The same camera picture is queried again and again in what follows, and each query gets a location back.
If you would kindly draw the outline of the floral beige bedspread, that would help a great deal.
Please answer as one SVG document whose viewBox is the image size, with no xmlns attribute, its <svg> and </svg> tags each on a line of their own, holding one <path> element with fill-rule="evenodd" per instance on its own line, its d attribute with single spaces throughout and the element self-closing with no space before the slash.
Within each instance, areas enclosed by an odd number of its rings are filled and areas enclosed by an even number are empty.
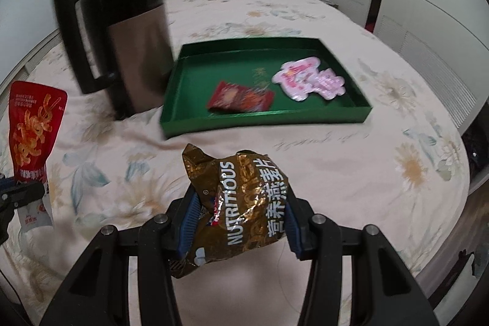
<svg viewBox="0 0 489 326">
<path fill-rule="evenodd" d="M 319 214 L 351 228 L 377 225 L 413 274 L 424 269 L 459 219 L 468 157 L 448 111 L 397 53 L 318 0 L 166 0 L 172 49 L 236 38 L 311 38 L 338 58 L 372 106 L 361 124 L 247 126 L 165 137 L 159 109 L 114 120 L 103 93 L 83 95 L 65 48 L 30 74 L 68 94 L 47 161 L 53 223 L 1 248 L 1 281 L 38 323 L 65 275 L 104 225 L 125 229 L 164 212 L 189 186 L 182 160 L 193 145 L 220 163 L 219 224 L 235 258 L 197 268 L 175 283 L 186 325 L 294 325 L 309 265 L 283 229 L 290 186 Z"/>
</svg>

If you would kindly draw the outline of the green tray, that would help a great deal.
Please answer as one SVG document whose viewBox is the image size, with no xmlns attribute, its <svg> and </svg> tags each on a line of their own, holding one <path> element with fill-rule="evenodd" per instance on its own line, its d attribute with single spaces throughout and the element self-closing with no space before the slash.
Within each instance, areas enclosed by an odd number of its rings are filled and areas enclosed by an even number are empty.
<svg viewBox="0 0 489 326">
<path fill-rule="evenodd" d="M 272 77 L 287 62 L 316 57 L 318 70 L 344 78 L 344 95 L 332 100 L 318 93 L 298 102 Z M 263 112 L 211 111 L 208 103 L 219 83 L 268 89 L 274 99 Z M 180 50 L 163 104 L 165 138 L 243 126 L 364 123 L 372 106 L 345 66 L 320 40 L 306 37 L 256 37 L 202 41 Z"/>
</svg>

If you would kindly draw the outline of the white radiator cover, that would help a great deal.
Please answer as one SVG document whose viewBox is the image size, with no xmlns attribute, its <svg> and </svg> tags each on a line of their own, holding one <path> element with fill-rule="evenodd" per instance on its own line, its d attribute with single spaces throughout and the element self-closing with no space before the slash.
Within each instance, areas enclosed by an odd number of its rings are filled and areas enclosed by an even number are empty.
<svg viewBox="0 0 489 326">
<path fill-rule="evenodd" d="M 55 46 L 61 43 L 61 34 L 54 30 L 33 49 L 31 49 L 13 68 L 13 70 L 1 81 L 1 93 L 8 89 L 11 82 L 24 75 L 29 76 L 33 69 L 41 62 L 44 56 Z"/>
</svg>

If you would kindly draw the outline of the black brown electric kettle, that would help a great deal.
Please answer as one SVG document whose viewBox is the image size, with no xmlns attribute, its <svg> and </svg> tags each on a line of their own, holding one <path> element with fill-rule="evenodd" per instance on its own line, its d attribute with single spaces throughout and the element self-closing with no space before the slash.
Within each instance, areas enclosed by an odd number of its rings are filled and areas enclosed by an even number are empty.
<svg viewBox="0 0 489 326">
<path fill-rule="evenodd" d="M 118 120 L 158 108 L 174 66 L 164 0 L 53 0 L 84 94 L 106 91 Z"/>
</svg>

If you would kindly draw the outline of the small red snack packet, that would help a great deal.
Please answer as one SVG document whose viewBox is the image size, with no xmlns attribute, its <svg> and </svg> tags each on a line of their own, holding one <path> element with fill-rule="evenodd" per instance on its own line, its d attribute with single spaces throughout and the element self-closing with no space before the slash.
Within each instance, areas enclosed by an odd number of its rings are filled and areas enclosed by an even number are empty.
<svg viewBox="0 0 489 326">
<path fill-rule="evenodd" d="M 207 103 L 207 109 L 212 112 L 265 112 L 273 100 L 274 92 L 269 89 L 221 81 Z"/>
</svg>

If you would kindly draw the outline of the brown gold oatmeal bag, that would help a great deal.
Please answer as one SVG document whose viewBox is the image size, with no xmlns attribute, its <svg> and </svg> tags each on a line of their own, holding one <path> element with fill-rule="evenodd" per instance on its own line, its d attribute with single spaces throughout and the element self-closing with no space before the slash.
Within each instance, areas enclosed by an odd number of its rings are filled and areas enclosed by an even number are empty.
<svg viewBox="0 0 489 326">
<path fill-rule="evenodd" d="M 173 277 L 282 238 L 289 178 L 269 156 L 243 150 L 218 159 L 189 144 L 182 160 L 201 209 L 190 251 L 171 262 Z"/>
</svg>

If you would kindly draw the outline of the pink cartoon snack packet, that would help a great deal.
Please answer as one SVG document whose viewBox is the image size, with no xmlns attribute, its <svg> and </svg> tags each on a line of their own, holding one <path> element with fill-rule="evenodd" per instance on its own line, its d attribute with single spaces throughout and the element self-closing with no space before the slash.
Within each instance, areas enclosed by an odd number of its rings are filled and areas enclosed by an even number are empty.
<svg viewBox="0 0 489 326">
<path fill-rule="evenodd" d="M 345 79 L 331 68 L 320 70 L 321 61 L 312 56 L 284 63 L 272 82 L 296 102 L 305 101 L 311 93 L 317 93 L 326 101 L 346 93 Z"/>
</svg>

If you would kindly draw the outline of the large red spicy snack bag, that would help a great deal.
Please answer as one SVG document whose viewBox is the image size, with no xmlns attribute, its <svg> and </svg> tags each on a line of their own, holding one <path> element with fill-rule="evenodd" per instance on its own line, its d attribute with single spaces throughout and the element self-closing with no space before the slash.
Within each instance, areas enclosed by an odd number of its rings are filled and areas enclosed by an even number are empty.
<svg viewBox="0 0 489 326">
<path fill-rule="evenodd" d="M 42 184 L 38 199 L 21 204 L 21 231 L 52 225 L 46 161 L 52 152 L 68 95 L 44 84 L 16 81 L 8 100 L 9 147 L 17 182 Z"/>
</svg>

